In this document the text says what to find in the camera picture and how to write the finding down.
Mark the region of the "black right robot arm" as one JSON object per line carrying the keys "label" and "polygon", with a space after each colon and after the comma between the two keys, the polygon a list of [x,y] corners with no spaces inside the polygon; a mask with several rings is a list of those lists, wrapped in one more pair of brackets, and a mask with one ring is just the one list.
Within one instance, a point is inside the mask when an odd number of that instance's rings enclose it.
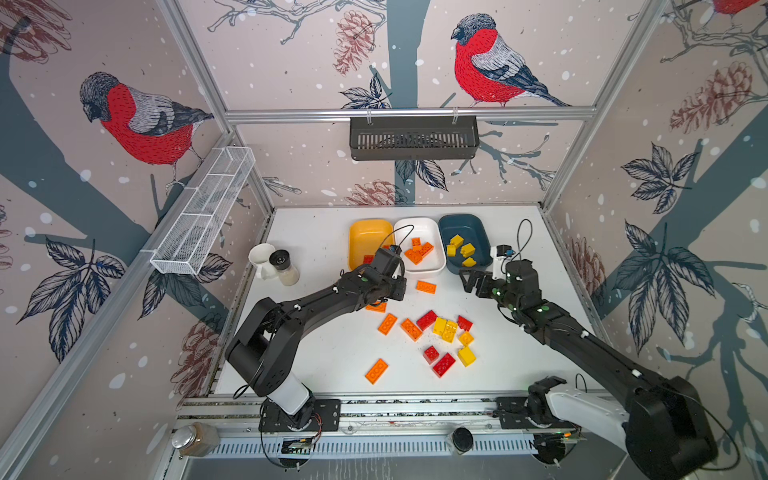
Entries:
{"label": "black right robot arm", "polygon": [[621,448],[649,479],[681,479],[718,456],[697,390],[681,377],[653,372],[584,329],[546,300],[531,261],[510,261],[504,275],[463,269],[463,288],[509,311],[509,321],[568,358],[610,400],[578,393],[554,377],[541,381],[551,416],[590,430]]}

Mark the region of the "orange lego brick near arm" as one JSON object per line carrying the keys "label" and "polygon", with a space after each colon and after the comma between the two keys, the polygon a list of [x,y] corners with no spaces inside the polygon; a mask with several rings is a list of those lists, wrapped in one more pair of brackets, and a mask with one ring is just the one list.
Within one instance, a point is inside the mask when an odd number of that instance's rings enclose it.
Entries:
{"label": "orange lego brick near arm", "polygon": [[378,303],[376,305],[368,305],[368,306],[366,306],[366,309],[370,310],[370,311],[385,313],[386,309],[387,309],[387,303],[386,302],[381,302],[381,303]]}

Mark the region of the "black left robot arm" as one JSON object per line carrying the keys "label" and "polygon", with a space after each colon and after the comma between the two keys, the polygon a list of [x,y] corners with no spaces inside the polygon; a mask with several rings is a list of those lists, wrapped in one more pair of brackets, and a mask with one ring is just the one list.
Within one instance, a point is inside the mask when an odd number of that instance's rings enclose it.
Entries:
{"label": "black left robot arm", "polygon": [[380,248],[371,263],[306,297],[258,301],[225,349],[245,387],[305,425],[314,413],[314,396],[292,373],[301,340],[342,315],[401,301],[407,285],[401,252],[396,245]]}

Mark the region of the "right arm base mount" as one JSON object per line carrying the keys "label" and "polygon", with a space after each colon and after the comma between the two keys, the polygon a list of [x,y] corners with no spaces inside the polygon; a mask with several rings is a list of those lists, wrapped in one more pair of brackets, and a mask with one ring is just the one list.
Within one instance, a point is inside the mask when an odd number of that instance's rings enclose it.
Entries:
{"label": "right arm base mount", "polygon": [[557,417],[546,399],[546,394],[567,382],[557,376],[548,376],[528,387],[524,396],[502,396],[495,399],[493,416],[503,430],[576,429],[577,426]]}

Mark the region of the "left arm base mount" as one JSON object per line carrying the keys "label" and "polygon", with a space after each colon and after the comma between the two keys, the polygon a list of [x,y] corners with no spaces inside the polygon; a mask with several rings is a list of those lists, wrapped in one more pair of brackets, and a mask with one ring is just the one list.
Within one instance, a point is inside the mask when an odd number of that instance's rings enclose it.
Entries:
{"label": "left arm base mount", "polygon": [[260,410],[259,432],[336,432],[340,410],[339,399],[316,399],[311,396],[296,413],[288,414],[277,403],[266,399]]}

